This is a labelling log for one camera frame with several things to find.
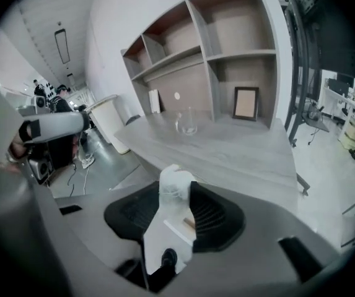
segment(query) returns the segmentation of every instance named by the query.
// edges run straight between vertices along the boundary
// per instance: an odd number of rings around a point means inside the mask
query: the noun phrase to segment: white shoe
[[[82,162],[82,168],[86,169],[88,168],[93,162],[95,161],[95,158],[93,156],[87,157],[83,162]]]

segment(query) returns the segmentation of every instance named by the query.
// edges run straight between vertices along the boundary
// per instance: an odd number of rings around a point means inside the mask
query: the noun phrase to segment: picture frame
[[[232,117],[257,121],[259,92],[258,87],[235,87]]]

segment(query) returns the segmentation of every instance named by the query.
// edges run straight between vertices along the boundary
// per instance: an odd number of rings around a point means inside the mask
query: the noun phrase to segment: sneaker
[[[177,253],[173,249],[166,249],[162,255],[162,266],[170,265],[176,266],[177,263]]]
[[[83,162],[82,162],[82,168],[86,169],[88,168],[93,162],[95,161],[95,158],[93,156],[87,157]]]

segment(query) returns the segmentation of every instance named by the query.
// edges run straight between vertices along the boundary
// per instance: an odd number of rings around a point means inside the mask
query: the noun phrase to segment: white wall
[[[143,114],[143,111],[123,64],[121,50],[127,48],[162,13],[181,1],[183,0],[94,0],[87,34],[87,84],[97,100],[112,94],[120,96],[118,112],[123,121],[133,114]],[[287,33],[278,0],[270,0],[270,6],[271,10],[268,11],[280,11],[275,19],[276,25]],[[284,49],[286,45],[280,44],[279,47],[281,52],[287,53],[288,65],[289,61],[291,63],[288,34],[286,39],[287,49]],[[279,77],[284,78],[281,80],[283,89],[279,92],[284,100],[278,105],[277,117],[284,121],[290,100],[291,71],[285,71]]]
[[[0,21],[0,28],[4,31],[8,39],[21,55],[43,78],[55,87],[60,84],[35,47],[16,3],[13,3],[5,13]]]
[[[42,76],[26,61],[0,29],[0,83],[8,92],[33,95],[33,79]]]

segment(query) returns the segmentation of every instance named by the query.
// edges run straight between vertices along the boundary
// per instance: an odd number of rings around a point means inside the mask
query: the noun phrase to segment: black cap
[[[67,91],[67,92],[70,92],[70,91],[71,91],[71,89],[70,89],[70,88],[67,88],[65,85],[60,85],[60,86],[56,89],[56,93],[59,94],[60,91],[62,91],[62,90],[65,90],[65,91]]]

